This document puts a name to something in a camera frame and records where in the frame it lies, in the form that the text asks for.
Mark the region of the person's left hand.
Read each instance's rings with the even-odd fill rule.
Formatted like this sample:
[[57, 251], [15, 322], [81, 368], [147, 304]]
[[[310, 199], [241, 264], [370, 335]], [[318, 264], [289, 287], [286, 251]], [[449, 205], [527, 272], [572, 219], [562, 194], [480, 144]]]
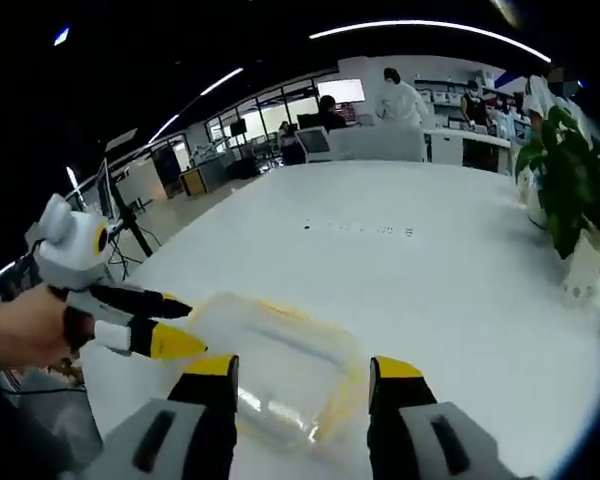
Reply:
[[0, 370], [56, 364], [93, 338], [94, 325], [46, 284], [0, 301]]

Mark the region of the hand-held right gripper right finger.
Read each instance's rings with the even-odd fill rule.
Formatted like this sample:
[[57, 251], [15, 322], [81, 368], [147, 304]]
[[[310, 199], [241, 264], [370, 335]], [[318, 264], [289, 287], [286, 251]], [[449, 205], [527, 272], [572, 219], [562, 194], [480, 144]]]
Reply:
[[370, 361], [367, 447], [375, 479], [514, 479], [496, 440], [451, 402], [438, 402], [420, 370]]

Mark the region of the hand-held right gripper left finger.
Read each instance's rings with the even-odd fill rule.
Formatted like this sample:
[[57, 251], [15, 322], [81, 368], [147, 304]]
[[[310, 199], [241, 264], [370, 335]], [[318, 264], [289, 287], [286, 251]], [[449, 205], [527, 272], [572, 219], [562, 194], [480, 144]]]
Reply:
[[89, 479], [227, 479], [237, 444], [239, 357], [190, 365], [166, 399], [117, 426], [88, 466]]

